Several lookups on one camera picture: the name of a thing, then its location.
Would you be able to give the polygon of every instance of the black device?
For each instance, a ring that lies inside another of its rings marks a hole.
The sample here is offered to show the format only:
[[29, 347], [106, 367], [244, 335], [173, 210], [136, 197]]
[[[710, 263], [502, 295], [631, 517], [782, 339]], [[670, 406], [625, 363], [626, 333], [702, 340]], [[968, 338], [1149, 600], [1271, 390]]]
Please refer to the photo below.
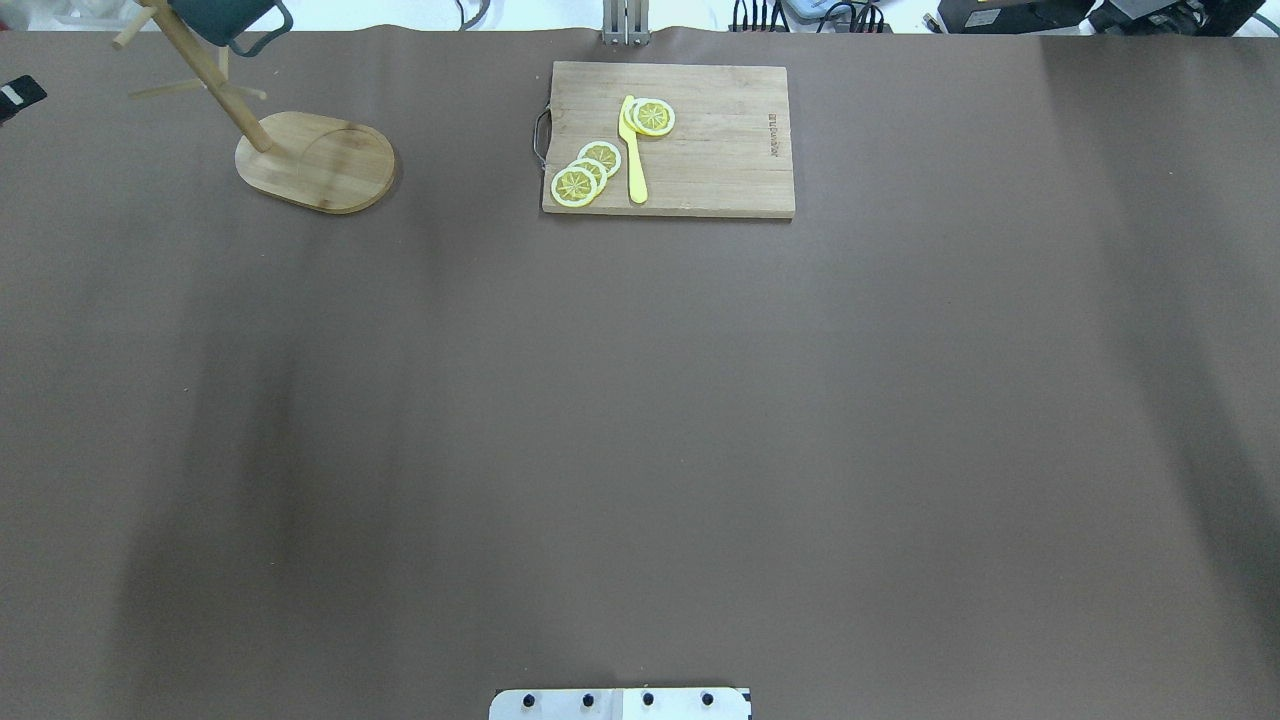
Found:
[[1080, 24], [1093, 0], [942, 0], [938, 15], [952, 35], [1015, 35]]
[[22, 76], [0, 86], [0, 123], [45, 97], [49, 97], [49, 94], [31, 76]]
[[1107, 0], [1089, 24], [1107, 35], [1208, 35], [1229, 37], [1263, 0]]

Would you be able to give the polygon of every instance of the knife handle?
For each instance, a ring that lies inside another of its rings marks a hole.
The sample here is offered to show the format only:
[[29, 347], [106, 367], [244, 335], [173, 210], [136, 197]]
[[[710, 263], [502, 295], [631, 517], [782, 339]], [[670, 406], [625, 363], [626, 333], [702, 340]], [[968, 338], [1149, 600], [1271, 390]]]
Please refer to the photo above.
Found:
[[644, 168], [640, 167], [640, 143], [632, 141], [627, 143], [627, 191], [631, 201], [644, 205], [649, 201], [649, 186], [644, 182]]

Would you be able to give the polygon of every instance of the lemon slice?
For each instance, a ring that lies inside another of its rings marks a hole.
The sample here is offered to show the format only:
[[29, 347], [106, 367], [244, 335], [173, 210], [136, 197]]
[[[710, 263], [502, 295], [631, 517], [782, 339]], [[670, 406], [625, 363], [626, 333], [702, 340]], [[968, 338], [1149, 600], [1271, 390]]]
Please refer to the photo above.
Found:
[[604, 191], [604, 186], [609, 182], [609, 170], [604, 167], [604, 163], [599, 160], [593, 160], [590, 158], [579, 158], [568, 164], [570, 168], [586, 168], [595, 177], [595, 193], [599, 195]]
[[627, 110], [627, 120], [639, 133], [662, 137], [676, 127], [676, 110], [655, 97], [636, 97]]
[[598, 190], [595, 176], [581, 165], [570, 165], [552, 178], [552, 197], [566, 208], [586, 205]]
[[618, 168], [622, 167], [622, 152], [618, 151], [618, 146], [603, 140], [588, 142], [581, 150], [579, 150], [577, 156], [590, 158], [591, 160], [600, 163], [604, 165], [604, 170], [611, 178], [618, 172]]

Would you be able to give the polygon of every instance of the wooden base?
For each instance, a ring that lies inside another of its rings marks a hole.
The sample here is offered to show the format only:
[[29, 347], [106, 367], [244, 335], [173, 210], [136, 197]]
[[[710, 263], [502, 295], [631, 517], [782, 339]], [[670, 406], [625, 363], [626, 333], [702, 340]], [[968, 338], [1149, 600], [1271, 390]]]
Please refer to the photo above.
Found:
[[261, 122], [275, 145], [259, 152], [242, 137], [236, 170], [271, 197], [340, 215], [378, 202], [396, 179], [396, 151], [371, 127], [293, 111]]

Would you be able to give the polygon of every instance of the yellow knife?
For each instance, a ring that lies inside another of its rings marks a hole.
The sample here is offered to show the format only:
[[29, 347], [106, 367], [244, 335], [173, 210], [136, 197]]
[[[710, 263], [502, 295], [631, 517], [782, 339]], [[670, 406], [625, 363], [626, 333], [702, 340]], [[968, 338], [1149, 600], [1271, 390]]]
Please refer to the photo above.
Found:
[[631, 201], [644, 205], [649, 200], [649, 186], [644, 182], [644, 168], [640, 167], [640, 145], [636, 142], [636, 131], [627, 124], [627, 109], [635, 100], [634, 95], [627, 95], [622, 100], [622, 110], [618, 111], [618, 137], [627, 143], [627, 190]]

